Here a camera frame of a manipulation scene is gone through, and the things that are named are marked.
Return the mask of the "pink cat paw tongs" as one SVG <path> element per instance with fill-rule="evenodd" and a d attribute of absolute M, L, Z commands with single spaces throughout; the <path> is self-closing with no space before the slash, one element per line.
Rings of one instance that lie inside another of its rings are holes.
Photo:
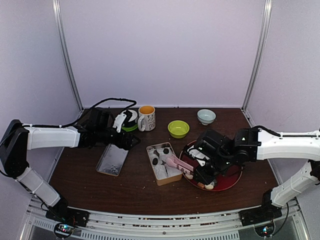
<path fill-rule="evenodd" d="M 180 160 L 175 155 L 168 156 L 165 162 L 169 167 L 178 169 L 185 174 L 192 175 L 194 172 L 192 165 Z"/>

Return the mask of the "beige bear tin lid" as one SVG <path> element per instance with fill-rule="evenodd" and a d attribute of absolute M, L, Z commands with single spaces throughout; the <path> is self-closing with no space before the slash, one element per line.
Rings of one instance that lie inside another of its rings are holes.
<path fill-rule="evenodd" d="M 119 176 L 129 151 L 109 144 L 103 151 L 97 165 L 96 171 L 110 176 Z"/>

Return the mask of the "beige metal tin box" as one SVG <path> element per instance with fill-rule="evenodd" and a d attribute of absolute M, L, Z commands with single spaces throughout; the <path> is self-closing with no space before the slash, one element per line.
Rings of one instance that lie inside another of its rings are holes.
<path fill-rule="evenodd" d="M 159 143 L 159 144 L 154 144 L 154 145 L 150 145 L 150 146 L 147 146 L 146 147 L 146 151 L 147 151 L 147 155 L 148 155 L 148 148 L 151 148 L 151 147 L 158 147 L 160 145 L 166 145 L 168 144 L 171 148 L 172 148 L 172 145 L 169 143 L 169 142 L 163 142 L 163 143 Z M 156 179 L 156 176 L 155 176 L 155 173 L 154 173 L 154 170 L 153 170 L 153 174 L 154 174 L 154 177 L 155 177 L 155 182 L 158 186 L 163 186 L 163 185 L 166 185 L 166 184 L 169 184 L 169 183 L 172 183 L 172 182 L 176 182 L 176 181 L 179 181 L 182 179 L 182 172 L 181 172 L 181 175 L 178 175 L 178 176 L 173 176 L 173 177 L 169 177 L 169 178 L 166 178 L 166 179 L 163 179 L 163 180 L 157 180 Z"/>

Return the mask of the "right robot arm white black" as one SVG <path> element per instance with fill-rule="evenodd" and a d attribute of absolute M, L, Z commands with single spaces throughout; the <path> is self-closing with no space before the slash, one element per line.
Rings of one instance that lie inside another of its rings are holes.
<path fill-rule="evenodd" d="M 283 184 L 273 188 L 266 202 L 256 210 L 259 220 L 268 220 L 276 207 L 283 207 L 312 185 L 320 183 L 320 132 L 275 132 L 264 126 L 238 130 L 229 138 L 207 129 L 183 150 L 198 162 L 193 170 L 195 179 L 210 184 L 217 175 L 231 166 L 270 159 L 305 159 L 306 163 Z"/>

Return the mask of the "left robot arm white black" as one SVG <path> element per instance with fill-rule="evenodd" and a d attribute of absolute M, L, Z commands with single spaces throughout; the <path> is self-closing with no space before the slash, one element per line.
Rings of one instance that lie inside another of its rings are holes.
<path fill-rule="evenodd" d="M 61 222 L 72 218 L 72 211 L 63 204 L 63 197 L 28 162 L 28 153 L 61 148 L 92 148 L 96 144 L 115 145 L 130 150 L 141 140 L 120 127 L 88 129 L 81 125 L 37 127 L 19 120 L 10 122 L 0 141 L 0 161 L 4 175 L 22 184 L 42 200 Z"/>

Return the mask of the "caramel brown chocolate front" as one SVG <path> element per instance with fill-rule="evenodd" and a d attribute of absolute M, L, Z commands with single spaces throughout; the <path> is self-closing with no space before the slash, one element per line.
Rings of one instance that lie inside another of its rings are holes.
<path fill-rule="evenodd" d="M 204 188 L 204 185 L 203 185 L 202 183 L 200 183 L 200 182 L 197 184 L 197 186 L 198 186 L 199 188 L 201 188 L 201 189 Z"/>

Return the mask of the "white round chocolate left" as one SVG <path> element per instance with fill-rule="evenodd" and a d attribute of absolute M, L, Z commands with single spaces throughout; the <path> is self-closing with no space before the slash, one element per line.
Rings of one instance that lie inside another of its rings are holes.
<path fill-rule="evenodd" d="M 188 179 L 190 179 L 190 180 L 193 179 L 193 176 L 192 176 L 192 175 L 186 174 L 185 176 L 186 176 Z"/>

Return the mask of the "white round chocolate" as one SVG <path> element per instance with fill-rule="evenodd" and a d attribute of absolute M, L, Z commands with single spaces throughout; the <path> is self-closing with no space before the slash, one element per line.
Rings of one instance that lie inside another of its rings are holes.
<path fill-rule="evenodd" d="M 207 189 L 207 190 L 212 190 L 212 189 L 214 188 L 214 186 L 213 186 L 212 184 L 205 185 L 204 187 L 205 187 L 205 189 Z"/>
<path fill-rule="evenodd" d="M 188 179 L 190 179 L 190 180 L 193 179 L 193 176 L 192 176 L 192 175 L 186 174 L 185 176 L 186 176 Z"/>

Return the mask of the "green saucer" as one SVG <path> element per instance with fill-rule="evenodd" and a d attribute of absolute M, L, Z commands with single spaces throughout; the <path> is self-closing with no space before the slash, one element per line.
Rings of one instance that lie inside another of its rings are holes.
<path fill-rule="evenodd" d="M 135 124 L 133 126 L 130 126 L 130 127 L 127 127 L 127 126 L 123 126 L 122 129 L 125 131 L 125 132 L 132 132 L 134 130 L 136 130 L 138 128 L 138 125 Z"/>

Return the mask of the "red round tray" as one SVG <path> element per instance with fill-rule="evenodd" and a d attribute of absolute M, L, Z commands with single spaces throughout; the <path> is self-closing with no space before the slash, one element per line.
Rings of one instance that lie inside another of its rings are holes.
<path fill-rule="evenodd" d="M 179 159 L 186 162 L 187 164 L 193 166 L 194 168 L 198 167 L 200 164 L 196 159 L 190 158 L 186 153 L 185 149 L 183 149 L 179 154 Z M 227 189 L 232 188 L 241 178 L 243 172 L 243 167 L 238 165 L 231 166 L 225 173 L 225 175 L 219 174 L 216 176 L 217 185 L 214 186 L 212 190 L 208 190 L 204 188 L 200 188 L 197 186 L 198 182 L 193 179 L 188 179 L 185 174 L 183 176 L 186 178 L 186 180 L 195 186 L 198 189 L 201 189 L 203 191 L 207 192 L 221 192 L 225 191 Z"/>

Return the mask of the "white and navy bowl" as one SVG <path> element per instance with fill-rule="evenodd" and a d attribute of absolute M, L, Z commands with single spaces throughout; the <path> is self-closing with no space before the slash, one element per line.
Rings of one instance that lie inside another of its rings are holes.
<path fill-rule="evenodd" d="M 131 128 L 137 124 L 138 121 L 138 113 L 135 110 L 128 109 L 126 113 L 129 113 L 130 118 L 127 120 L 127 122 L 124 124 L 124 127 Z"/>

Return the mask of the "white floral mug orange inside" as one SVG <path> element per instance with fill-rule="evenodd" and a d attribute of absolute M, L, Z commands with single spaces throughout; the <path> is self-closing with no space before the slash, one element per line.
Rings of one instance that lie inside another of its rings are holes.
<path fill-rule="evenodd" d="M 138 109 L 138 130 L 149 132 L 156 127 L 156 109 L 151 105 L 141 106 Z"/>

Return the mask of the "white paper cupcake liners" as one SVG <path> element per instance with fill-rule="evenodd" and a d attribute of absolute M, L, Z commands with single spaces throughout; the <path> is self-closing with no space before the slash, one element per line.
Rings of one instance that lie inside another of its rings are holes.
<path fill-rule="evenodd" d="M 165 148 L 169 150 L 168 154 L 163 153 L 163 150 Z M 147 153 L 150 158 L 151 166 L 154 170 L 155 178 L 157 180 L 164 180 L 164 179 L 179 176 L 182 174 L 181 171 L 179 171 L 176 168 L 168 166 L 166 163 L 167 157 L 175 155 L 172 148 L 168 144 L 149 147 L 147 150 Z M 152 164 L 152 160 L 154 158 L 158 158 L 159 160 L 162 160 L 162 164 L 154 166 Z"/>

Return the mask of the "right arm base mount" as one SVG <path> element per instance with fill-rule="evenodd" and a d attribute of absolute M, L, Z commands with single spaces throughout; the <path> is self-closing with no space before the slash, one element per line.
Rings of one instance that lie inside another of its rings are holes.
<path fill-rule="evenodd" d="M 270 238 L 276 231 L 274 220 L 282 216 L 280 208 L 262 209 L 261 207 L 241 210 L 239 218 L 243 227 L 252 226 L 262 238 Z"/>

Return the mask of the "right aluminium frame post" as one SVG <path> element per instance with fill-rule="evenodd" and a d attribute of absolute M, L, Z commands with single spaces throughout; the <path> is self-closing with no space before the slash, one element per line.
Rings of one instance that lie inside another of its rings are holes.
<path fill-rule="evenodd" d="M 264 54 L 264 49 L 266 46 L 268 33 L 270 29 L 270 22 L 272 17 L 272 7 L 273 7 L 273 1 L 272 0 L 265 0 L 264 1 L 264 9 L 262 14 L 262 21 L 261 21 L 261 27 L 260 27 L 260 34 L 258 39 L 258 45 L 256 49 L 255 59 L 253 62 L 253 67 L 250 75 L 250 80 L 248 84 L 248 88 L 245 94 L 245 98 L 242 104 L 242 111 L 246 112 L 250 103 L 250 99 L 252 97 L 255 83 L 258 78 L 260 66 L 262 63 L 262 58 Z"/>

